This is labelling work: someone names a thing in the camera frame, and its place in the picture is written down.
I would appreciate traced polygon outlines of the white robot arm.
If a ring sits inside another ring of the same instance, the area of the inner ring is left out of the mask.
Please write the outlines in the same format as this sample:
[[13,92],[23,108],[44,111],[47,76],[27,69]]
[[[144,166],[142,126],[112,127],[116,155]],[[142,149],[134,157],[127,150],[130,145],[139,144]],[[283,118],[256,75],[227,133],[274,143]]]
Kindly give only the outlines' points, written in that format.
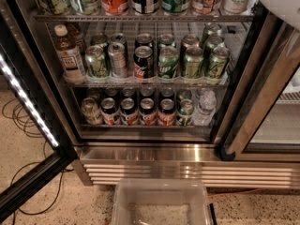
[[300,0],[260,0],[285,23],[300,31]]

